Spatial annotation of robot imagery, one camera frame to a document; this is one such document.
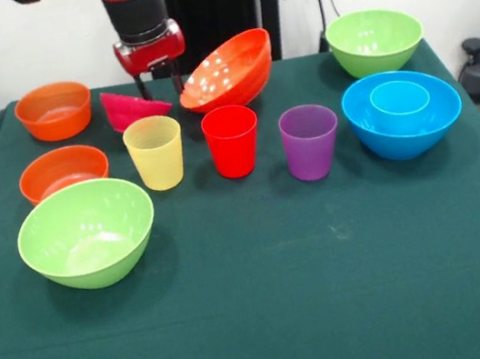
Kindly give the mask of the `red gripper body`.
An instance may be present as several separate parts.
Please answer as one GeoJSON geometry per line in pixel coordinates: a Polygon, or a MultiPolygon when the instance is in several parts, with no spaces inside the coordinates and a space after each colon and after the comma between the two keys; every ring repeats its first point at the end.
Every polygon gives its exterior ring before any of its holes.
{"type": "Polygon", "coordinates": [[[113,50],[119,64],[129,75],[140,75],[179,57],[185,51],[185,39],[179,24],[167,18],[165,31],[151,41],[140,45],[118,41],[113,50]]]}

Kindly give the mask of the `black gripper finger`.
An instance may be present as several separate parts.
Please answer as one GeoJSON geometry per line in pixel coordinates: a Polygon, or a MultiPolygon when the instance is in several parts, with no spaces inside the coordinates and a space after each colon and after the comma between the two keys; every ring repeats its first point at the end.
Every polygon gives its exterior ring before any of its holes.
{"type": "Polygon", "coordinates": [[[133,76],[135,85],[138,88],[138,92],[140,93],[141,97],[143,97],[147,101],[153,100],[153,96],[148,90],[147,86],[145,85],[144,80],[142,79],[142,75],[137,74],[133,76]]]}
{"type": "Polygon", "coordinates": [[[176,60],[170,60],[168,62],[168,67],[170,69],[171,73],[171,78],[172,82],[174,84],[174,89],[178,94],[181,94],[183,92],[183,85],[184,83],[182,82],[182,77],[179,72],[179,66],[176,60]]]}

